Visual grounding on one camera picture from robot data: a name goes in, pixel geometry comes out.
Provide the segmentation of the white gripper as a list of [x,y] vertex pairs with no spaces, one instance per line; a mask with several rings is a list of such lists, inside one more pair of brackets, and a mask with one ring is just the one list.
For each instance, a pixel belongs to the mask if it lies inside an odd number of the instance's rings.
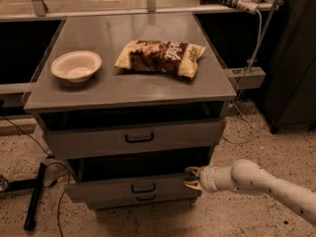
[[215,193],[218,191],[215,182],[215,170],[216,168],[213,166],[206,166],[202,169],[200,167],[188,167],[185,171],[198,177],[199,181],[184,181],[184,185],[196,191],[204,189],[208,193]]

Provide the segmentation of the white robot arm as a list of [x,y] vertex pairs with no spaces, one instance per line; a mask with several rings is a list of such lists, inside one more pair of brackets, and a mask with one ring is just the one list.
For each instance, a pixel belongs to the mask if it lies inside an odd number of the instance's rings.
[[241,159],[226,167],[188,167],[186,172],[196,177],[184,181],[190,189],[208,193],[267,194],[316,226],[316,194],[275,177],[253,161]]

